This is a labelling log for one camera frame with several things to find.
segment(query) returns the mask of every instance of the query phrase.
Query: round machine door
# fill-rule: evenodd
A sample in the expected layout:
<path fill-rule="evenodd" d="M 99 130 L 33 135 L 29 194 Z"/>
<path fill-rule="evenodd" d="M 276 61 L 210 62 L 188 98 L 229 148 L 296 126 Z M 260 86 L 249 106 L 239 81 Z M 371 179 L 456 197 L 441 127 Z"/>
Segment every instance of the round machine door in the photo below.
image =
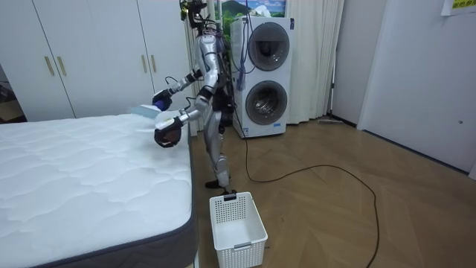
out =
<path fill-rule="evenodd" d="M 246 112 L 256 124 L 269 125 L 278 121 L 288 106 L 286 90 L 274 81 L 263 81 L 246 97 Z"/>
<path fill-rule="evenodd" d="M 267 22 L 256 27 L 249 39 L 252 63 L 262 71 L 273 71 L 281 67 L 289 54 L 289 36 L 284 28 Z"/>

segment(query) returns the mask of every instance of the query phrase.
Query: white wardrobe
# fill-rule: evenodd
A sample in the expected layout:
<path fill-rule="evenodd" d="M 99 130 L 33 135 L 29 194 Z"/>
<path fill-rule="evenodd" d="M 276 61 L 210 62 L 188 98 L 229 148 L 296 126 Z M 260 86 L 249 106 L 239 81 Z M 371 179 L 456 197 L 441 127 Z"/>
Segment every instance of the white wardrobe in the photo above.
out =
<path fill-rule="evenodd" d="M 29 121 L 126 113 L 190 71 L 174 0 L 1 0 L 0 36 Z"/>

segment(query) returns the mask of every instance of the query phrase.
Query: robot leg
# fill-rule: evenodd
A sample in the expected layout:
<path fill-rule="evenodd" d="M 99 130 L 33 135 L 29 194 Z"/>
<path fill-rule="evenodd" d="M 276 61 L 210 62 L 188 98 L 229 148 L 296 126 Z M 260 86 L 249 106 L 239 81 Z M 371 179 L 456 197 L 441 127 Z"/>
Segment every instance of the robot leg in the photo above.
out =
<path fill-rule="evenodd" d="M 232 192 L 230 168 L 226 156 L 222 154 L 224 129 L 220 127 L 221 120 L 222 112 L 215 112 L 211 109 L 205 122 L 205 144 L 207 145 L 207 153 L 210 156 L 213 171 L 218 179 L 218 185 L 230 194 Z"/>

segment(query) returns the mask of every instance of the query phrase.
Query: white curtain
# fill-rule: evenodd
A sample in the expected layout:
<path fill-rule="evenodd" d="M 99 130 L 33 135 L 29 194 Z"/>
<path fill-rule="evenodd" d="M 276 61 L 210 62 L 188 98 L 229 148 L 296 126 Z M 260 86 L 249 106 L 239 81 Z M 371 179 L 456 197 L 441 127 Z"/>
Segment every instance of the white curtain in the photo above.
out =
<path fill-rule="evenodd" d="M 344 0 L 287 0 L 295 18 L 288 124 L 327 113 Z"/>

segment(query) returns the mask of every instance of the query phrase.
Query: quilted mattress surface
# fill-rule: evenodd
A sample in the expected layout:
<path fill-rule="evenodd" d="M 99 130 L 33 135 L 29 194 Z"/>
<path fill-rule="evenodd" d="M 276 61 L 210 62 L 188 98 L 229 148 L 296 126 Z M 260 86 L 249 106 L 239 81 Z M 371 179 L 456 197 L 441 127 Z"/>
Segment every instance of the quilted mattress surface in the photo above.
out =
<path fill-rule="evenodd" d="M 153 237 L 191 217 L 188 134 L 170 149 L 139 115 L 0 126 L 0 267 Z"/>

